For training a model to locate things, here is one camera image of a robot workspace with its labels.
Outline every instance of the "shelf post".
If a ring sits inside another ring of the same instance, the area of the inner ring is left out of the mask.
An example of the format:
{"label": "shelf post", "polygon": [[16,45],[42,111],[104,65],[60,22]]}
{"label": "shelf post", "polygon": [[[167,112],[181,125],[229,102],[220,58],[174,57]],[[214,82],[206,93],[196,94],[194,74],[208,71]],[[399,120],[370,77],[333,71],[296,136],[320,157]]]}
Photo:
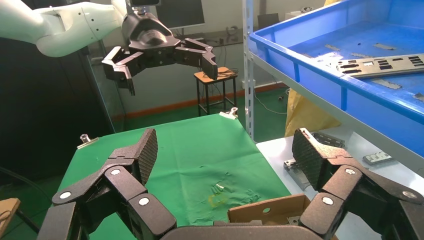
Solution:
{"label": "shelf post", "polygon": [[243,54],[244,54],[244,100],[246,131],[254,139],[254,91],[253,56],[249,47],[249,35],[253,31],[253,0],[243,0]]}

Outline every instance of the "textured fingertip pad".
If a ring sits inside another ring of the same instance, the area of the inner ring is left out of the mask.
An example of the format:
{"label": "textured fingertip pad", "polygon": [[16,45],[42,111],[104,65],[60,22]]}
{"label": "textured fingertip pad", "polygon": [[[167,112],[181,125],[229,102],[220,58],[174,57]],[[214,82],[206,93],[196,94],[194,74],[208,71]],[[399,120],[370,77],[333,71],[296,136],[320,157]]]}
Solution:
{"label": "textured fingertip pad", "polygon": [[138,161],[141,184],[146,185],[158,157],[156,130],[147,128],[136,145],[137,150],[134,158]]}
{"label": "textured fingertip pad", "polygon": [[318,143],[306,128],[299,128],[294,132],[291,150],[296,165],[303,171],[313,189],[317,190],[323,161]]}

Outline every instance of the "cardboard box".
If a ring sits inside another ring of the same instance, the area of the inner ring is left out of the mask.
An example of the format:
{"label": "cardboard box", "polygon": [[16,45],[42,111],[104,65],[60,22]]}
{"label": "cardboard box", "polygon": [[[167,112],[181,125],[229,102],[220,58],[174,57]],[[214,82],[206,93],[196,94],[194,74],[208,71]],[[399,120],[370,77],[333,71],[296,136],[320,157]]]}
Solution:
{"label": "cardboard box", "polygon": [[237,206],[228,210],[230,223],[249,223],[253,220],[262,220],[262,224],[285,225],[288,218],[302,215],[311,201],[303,193],[270,200]]}

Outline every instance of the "orange baseboard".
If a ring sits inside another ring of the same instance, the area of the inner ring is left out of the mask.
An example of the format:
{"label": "orange baseboard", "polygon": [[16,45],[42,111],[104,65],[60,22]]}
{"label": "orange baseboard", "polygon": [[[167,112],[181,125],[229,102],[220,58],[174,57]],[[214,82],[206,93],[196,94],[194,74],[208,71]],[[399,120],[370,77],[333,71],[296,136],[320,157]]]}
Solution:
{"label": "orange baseboard", "polygon": [[[273,84],[273,85],[255,88],[255,91],[257,93],[262,93],[262,92],[267,92],[267,91],[270,91],[270,90],[274,90],[274,89],[278,89],[278,88],[284,88],[284,87],[287,87],[287,86],[283,83],[278,83],[278,84]],[[237,91],[237,92],[235,92],[235,95],[237,97],[242,97],[242,96],[245,95],[245,91],[244,90]],[[233,98],[234,93],[227,93],[226,96],[227,96],[227,98],[231,99],[231,98]],[[209,97],[210,102],[216,102],[216,101],[219,101],[220,99],[221,99],[220,95],[215,95],[215,96]],[[181,108],[196,106],[197,104],[198,104],[197,99],[182,101],[182,102],[178,102],[178,103],[174,103],[174,104],[170,104],[170,105],[154,107],[154,108],[145,109],[145,110],[141,110],[141,111],[129,112],[129,113],[126,114],[126,117],[129,118],[129,119],[132,119],[132,118],[138,118],[138,117],[151,115],[151,114],[160,114],[160,113],[175,110],[175,109],[181,109]]]}

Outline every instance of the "computer monitor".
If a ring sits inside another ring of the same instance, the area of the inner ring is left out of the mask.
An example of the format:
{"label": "computer monitor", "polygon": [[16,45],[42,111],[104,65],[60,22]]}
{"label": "computer monitor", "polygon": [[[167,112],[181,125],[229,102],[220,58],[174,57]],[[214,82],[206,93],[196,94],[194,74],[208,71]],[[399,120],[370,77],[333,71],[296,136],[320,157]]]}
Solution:
{"label": "computer monitor", "polygon": [[263,29],[266,27],[269,27],[271,25],[279,23],[279,15],[278,13],[271,13],[271,14],[263,14],[257,16],[257,24],[259,29]]}
{"label": "computer monitor", "polygon": [[156,6],[156,13],[159,21],[169,29],[205,24],[202,0],[162,0],[161,5]]}

